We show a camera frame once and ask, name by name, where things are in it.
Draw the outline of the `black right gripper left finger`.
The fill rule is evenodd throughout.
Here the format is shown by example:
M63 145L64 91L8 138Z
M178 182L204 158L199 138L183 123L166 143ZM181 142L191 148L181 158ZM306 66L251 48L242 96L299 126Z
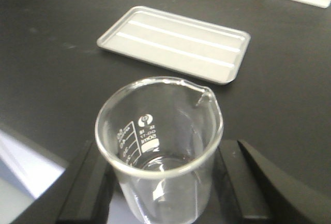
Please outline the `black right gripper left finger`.
M107 223L114 182L111 166L92 143L56 222Z

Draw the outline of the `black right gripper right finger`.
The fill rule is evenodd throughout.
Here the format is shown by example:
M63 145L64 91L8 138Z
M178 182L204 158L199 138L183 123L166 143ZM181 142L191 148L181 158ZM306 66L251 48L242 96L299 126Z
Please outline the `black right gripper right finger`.
M244 140L218 146L217 223L330 223L330 198L287 174Z

